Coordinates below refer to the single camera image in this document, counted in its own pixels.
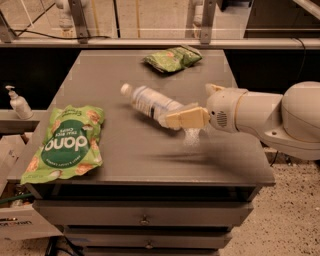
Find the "small green snack bag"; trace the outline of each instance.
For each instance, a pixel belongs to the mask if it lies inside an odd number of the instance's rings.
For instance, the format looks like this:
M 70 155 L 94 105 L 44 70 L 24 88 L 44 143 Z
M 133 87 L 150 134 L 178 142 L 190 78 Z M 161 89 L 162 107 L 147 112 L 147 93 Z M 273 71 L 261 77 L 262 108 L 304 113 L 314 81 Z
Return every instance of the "small green snack bag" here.
M 201 59 L 197 49 L 182 45 L 150 54 L 143 60 L 160 72 L 175 72 L 186 69 Z

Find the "white bottle cap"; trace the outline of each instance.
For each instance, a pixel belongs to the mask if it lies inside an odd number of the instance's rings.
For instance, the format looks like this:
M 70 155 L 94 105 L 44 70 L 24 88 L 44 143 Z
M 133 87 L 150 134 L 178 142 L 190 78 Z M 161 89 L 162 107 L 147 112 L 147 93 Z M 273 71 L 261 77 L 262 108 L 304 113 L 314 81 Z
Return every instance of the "white bottle cap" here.
M 18 94 L 15 91 L 12 91 L 12 89 L 14 89 L 15 87 L 12 85 L 7 85 L 6 89 L 9 91 L 9 96 L 11 99 L 16 99 L 18 98 Z
M 122 95 L 130 97 L 132 92 L 132 86 L 130 84 L 125 83 L 122 85 L 120 92 Z

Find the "gray cabinet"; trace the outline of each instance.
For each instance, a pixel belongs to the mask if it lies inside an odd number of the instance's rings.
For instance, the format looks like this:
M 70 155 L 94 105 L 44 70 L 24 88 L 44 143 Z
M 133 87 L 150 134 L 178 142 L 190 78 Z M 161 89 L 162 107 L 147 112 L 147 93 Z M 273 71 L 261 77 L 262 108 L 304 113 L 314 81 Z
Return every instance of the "gray cabinet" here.
M 223 51 L 202 50 L 202 61 L 170 75 L 141 62 L 151 52 L 82 51 L 9 179 L 21 176 L 42 143 L 53 107 L 101 107 L 104 164 L 69 180 L 28 184 L 37 212 L 85 255 L 216 256 L 274 177 L 251 135 L 208 127 L 196 145 L 186 145 L 183 130 L 161 128 L 130 107 L 120 94 L 125 82 L 202 106 L 206 83 L 236 86 Z

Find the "plastic bottle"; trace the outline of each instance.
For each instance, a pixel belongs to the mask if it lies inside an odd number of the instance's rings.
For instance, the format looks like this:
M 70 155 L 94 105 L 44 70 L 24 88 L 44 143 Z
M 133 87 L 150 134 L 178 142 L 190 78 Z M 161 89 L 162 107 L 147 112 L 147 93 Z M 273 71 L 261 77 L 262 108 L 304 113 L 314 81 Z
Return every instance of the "plastic bottle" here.
M 7 85 L 6 89 L 9 91 L 9 96 L 11 98 L 10 105 L 11 107 L 16 111 L 18 116 L 21 119 L 28 119 L 33 116 L 33 112 L 28 104 L 28 102 L 25 100 L 25 98 L 19 96 L 14 89 L 14 86 Z
M 161 114 L 184 106 L 147 86 L 133 88 L 130 84 L 124 84 L 121 94 L 131 99 L 131 104 L 136 110 L 158 122 Z

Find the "drawer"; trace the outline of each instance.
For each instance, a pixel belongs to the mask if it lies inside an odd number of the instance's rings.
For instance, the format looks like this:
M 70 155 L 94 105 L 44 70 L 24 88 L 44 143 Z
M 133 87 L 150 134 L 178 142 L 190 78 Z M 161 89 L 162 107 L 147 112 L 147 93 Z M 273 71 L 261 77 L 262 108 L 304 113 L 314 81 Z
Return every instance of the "drawer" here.
M 0 239 L 24 240 L 61 235 L 32 205 L 0 209 Z
M 64 235 L 75 245 L 128 248 L 224 248 L 229 232 L 164 229 L 86 229 L 66 228 Z
M 54 225 L 240 226 L 253 210 L 247 202 L 52 201 L 34 208 Z
M 124 248 L 85 248 L 86 256 L 219 256 L 218 250 L 208 249 L 124 249 Z

